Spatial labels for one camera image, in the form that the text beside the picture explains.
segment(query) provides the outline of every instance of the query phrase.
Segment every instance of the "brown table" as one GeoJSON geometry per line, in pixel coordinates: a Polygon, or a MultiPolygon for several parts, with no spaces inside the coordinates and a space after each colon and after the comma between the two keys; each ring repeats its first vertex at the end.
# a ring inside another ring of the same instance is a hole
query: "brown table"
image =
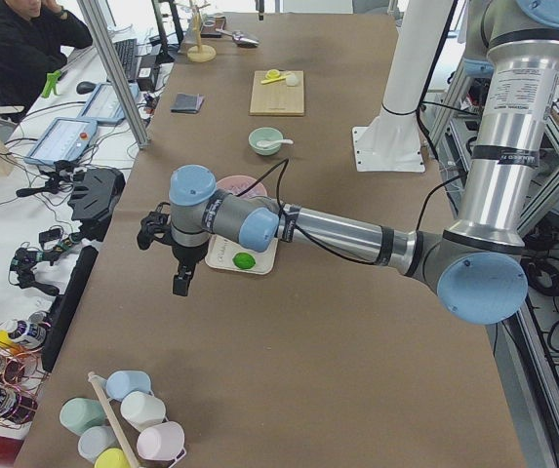
{"type": "MultiPolygon", "coordinates": [[[[391,18],[229,15],[227,27],[261,45],[208,40],[216,59],[175,66],[17,468],[87,466],[59,411],[69,398],[94,398],[88,371],[117,370],[151,376],[185,430],[182,468],[524,465],[484,328],[454,318],[418,282],[282,244],[268,275],[202,263],[190,296],[178,297],[170,249],[136,247],[140,219],[168,199],[171,172],[184,164],[217,178],[259,176],[289,157],[287,202],[402,230],[440,181],[432,161],[423,175],[354,168],[351,128],[379,113],[391,18]],[[253,73],[271,67],[304,70],[304,117],[248,115],[253,73]],[[170,113],[177,92],[205,95],[201,112],[170,113]],[[254,154],[247,135],[262,126],[295,145],[254,154]]],[[[440,193],[422,228],[450,221],[440,193]]]]}

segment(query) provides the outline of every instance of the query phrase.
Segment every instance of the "wooden cutting board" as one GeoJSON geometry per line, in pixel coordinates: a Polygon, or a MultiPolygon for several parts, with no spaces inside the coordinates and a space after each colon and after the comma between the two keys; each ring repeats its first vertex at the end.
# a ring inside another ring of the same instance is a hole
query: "wooden cutting board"
{"type": "Polygon", "coordinates": [[[292,71],[299,77],[296,86],[285,80],[262,85],[267,70],[258,70],[253,78],[251,115],[305,115],[305,85],[302,71],[292,71]]]}

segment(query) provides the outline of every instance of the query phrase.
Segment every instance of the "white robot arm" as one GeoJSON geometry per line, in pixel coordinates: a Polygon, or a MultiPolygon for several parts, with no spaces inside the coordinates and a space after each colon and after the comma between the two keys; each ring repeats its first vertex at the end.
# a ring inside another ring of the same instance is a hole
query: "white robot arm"
{"type": "Polygon", "coordinates": [[[527,294],[517,224],[559,75],[559,1],[473,0],[465,57],[494,68],[457,220],[442,234],[400,232],[217,189],[212,173],[184,166],[171,179],[169,217],[142,222],[139,245],[173,246],[180,261],[174,293],[187,295],[211,233],[263,252],[273,237],[350,253],[392,266],[428,285],[442,304],[475,324],[514,314],[527,294]]]}

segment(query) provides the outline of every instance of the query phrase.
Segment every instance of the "keyboard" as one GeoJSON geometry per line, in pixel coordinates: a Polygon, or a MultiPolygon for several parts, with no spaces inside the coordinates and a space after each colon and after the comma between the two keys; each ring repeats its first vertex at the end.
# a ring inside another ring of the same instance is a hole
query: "keyboard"
{"type": "Polygon", "coordinates": [[[136,39],[125,39],[114,43],[114,50],[121,60],[127,81],[136,81],[140,60],[140,57],[136,55],[136,48],[136,39]]]}

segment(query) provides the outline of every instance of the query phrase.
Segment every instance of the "computer mouse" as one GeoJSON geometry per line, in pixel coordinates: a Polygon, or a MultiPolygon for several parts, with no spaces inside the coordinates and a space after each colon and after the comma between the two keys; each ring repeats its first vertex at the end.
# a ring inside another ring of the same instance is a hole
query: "computer mouse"
{"type": "Polygon", "coordinates": [[[85,95],[86,93],[91,93],[96,86],[92,81],[80,81],[75,91],[78,95],[85,95]]]}

